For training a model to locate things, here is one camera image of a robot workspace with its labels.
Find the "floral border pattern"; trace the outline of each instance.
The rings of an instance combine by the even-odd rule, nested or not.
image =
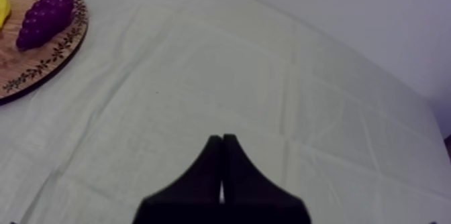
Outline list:
[[[88,24],[87,7],[83,0],[74,0],[73,15],[74,20],[72,24],[74,24],[74,27],[70,29],[70,31],[65,34],[62,41],[53,48],[52,55],[46,60],[41,60],[40,63],[33,68],[27,69],[25,72],[21,73],[19,77],[9,80],[8,83],[2,87],[3,90],[6,90],[6,92],[9,93],[13,89],[19,89],[27,80],[33,80],[37,76],[42,76],[43,69],[48,68],[49,63],[64,60],[63,52],[70,48],[75,38],[84,35],[83,26]]]

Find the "plastic grapes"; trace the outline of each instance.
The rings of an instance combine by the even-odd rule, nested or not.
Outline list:
[[[44,45],[72,22],[74,0],[39,0],[25,14],[16,46],[28,50]]]

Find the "grapes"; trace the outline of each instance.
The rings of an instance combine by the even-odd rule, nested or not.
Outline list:
[[[74,0],[39,0],[25,14],[16,40],[19,50],[44,45],[72,21]]]

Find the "white tablecloth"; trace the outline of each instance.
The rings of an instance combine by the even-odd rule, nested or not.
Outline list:
[[[351,138],[368,137],[373,126],[377,134],[371,120],[380,109],[366,108],[379,102],[354,99],[315,72],[300,77],[299,24],[278,11],[253,0],[85,1],[89,31],[73,60],[0,107],[2,223],[131,223],[144,196],[177,178],[209,135],[223,133],[237,134],[263,173],[303,197],[316,223],[384,223],[377,221],[390,204],[421,198],[416,188],[440,199],[433,206],[449,203],[438,196],[442,180],[409,186],[390,176],[366,140],[313,143],[336,127]],[[299,85],[308,92],[299,96]],[[313,134],[295,126],[309,121]],[[389,216],[412,210],[398,207]],[[424,220],[443,218],[441,210]]]

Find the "wooden tray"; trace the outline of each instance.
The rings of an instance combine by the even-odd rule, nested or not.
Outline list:
[[[40,48],[20,52],[15,41],[25,12],[37,0],[9,0],[11,15],[0,30],[0,105],[29,93],[52,78],[73,57],[88,28],[83,0],[74,2],[70,26]]]

